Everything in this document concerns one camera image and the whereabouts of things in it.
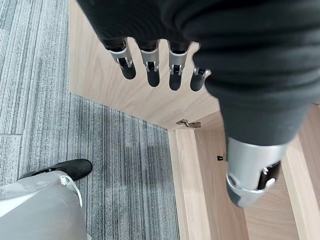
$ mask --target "robotic hand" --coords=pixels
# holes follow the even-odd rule
[[[226,134],[226,188],[239,207],[276,181],[281,158],[320,97],[318,0],[78,0],[123,75],[136,70],[135,38],[148,82],[159,84],[159,39],[169,42],[169,86],[179,89],[190,42],[190,87],[218,98]]]

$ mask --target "black shoe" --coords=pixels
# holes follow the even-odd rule
[[[74,159],[69,161],[59,162],[56,165],[38,170],[31,171],[26,174],[23,174],[18,180],[24,179],[27,177],[35,176],[38,174],[48,173],[52,171],[62,171],[70,176],[73,181],[77,181],[86,177],[92,170],[92,163],[87,159]]]

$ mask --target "gray pants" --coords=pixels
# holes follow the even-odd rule
[[[87,240],[82,198],[62,171],[0,186],[1,240]]]

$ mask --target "leg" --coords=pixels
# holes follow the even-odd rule
[[[74,165],[78,160],[57,164],[60,170],[53,170],[55,165],[26,174],[18,182],[0,187],[1,238],[87,240],[82,198],[66,173],[70,163]],[[92,165],[87,167],[79,171],[79,176],[90,173]]]

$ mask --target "wooden cabinet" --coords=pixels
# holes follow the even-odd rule
[[[317,240],[320,238],[320,108],[313,106],[282,161],[274,188],[254,206],[235,207],[226,192],[223,121],[217,99],[190,89],[193,43],[178,91],[169,88],[168,44],[160,42],[160,84],[147,82],[140,51],[129,39],[136,77],[127,80],[74,0],[69,5],[70,87],[75,94],[168,129],[182,240]],[[193,130],[177,125],[201,121]]]

